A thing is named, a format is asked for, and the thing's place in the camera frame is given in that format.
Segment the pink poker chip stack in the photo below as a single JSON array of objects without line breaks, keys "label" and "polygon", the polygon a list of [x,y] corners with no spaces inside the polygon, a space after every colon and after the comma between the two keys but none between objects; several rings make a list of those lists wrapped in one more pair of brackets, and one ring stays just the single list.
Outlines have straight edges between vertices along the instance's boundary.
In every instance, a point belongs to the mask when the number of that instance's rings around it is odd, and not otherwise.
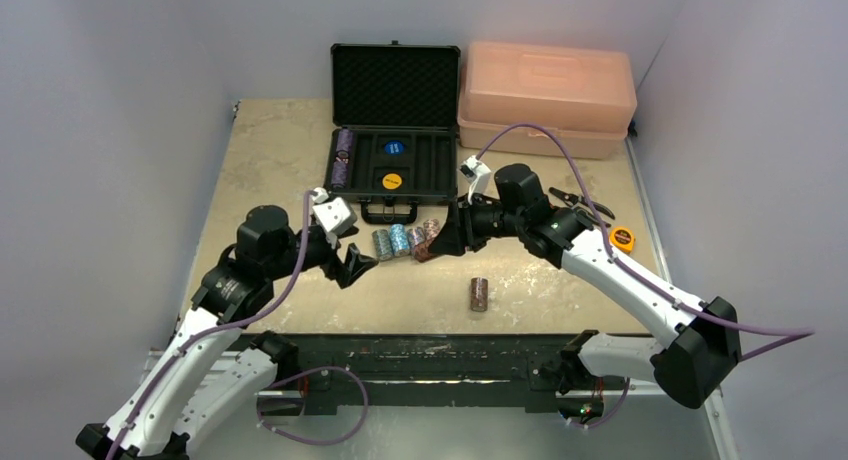
[{"label": "pink poker chip stack", "polygon": [[438,236],[441,230],[441,224],[438,219],[427,219],[424,221],[422,228],[425,234],[425,239],[432,240]]}]

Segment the brown chip stack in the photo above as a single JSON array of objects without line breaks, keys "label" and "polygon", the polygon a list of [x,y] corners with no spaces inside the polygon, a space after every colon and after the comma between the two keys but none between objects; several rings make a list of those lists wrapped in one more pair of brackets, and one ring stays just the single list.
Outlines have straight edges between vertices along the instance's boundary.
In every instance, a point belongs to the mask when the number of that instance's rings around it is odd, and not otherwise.
[{"label": "brown chip stack", "polygon": [[472,312],[486,312],[488,310],[488,302],[488,280],[483,277],[472,278],[469,287],[469,309]]}]

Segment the brown chip stack upright-facing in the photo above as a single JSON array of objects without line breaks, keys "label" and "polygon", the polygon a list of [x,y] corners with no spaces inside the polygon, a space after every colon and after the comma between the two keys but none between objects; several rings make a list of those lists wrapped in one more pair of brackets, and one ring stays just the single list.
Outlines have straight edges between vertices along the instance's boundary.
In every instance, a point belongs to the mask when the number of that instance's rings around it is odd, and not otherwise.
[{"label": "brown chip stack upright-facing", "polygon": [[436,257],[430,250],[432,239],[427,239],[416,245],[413,249],[412,256],[419,263],[425,263]]}]

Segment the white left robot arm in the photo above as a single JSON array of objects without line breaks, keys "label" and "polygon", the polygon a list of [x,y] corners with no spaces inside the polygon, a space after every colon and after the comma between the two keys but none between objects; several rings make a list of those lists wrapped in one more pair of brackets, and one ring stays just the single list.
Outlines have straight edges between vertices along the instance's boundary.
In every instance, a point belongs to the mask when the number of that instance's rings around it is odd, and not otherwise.
[{"label": "white left robot arm", "polygon": [[85,425],[77,447],[92,459],[188,459],[249,397],[268,385],[292,385],[298,348],[274,332],[256,337],[226,372],[204,381],[244,329],[282,303],[275,281],[288,279],[289,293],[302,272],[318,267],[346,288],[376,266],[355,245],[337,254],[340,239],[356,233],[356,220],[345,200],[315,192],[304,199],[299,232],[279,206],[250,210],[150,374],[107,421]]}]

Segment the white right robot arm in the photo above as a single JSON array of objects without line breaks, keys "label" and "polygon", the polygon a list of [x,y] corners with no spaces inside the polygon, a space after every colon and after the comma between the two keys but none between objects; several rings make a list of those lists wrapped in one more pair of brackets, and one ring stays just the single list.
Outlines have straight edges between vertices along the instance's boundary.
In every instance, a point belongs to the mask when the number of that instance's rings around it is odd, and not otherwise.
[{"label": "white right robot arm", "polygon": [[561,372],[576,387],[602,376],[652,381],[678,404],[697,409],[741,361],[731,324],[735,307],[705,301],[659,278],[605,243],[584,214],[553,206],[539,177],[525,164],[491,171],[475,157],[459,168],[469,191],[452,211],[458,252],[481,249],[492,238],[514,237],[533,256],[580,278],[627,311],[645,338],[596,331],[564,349]]}]

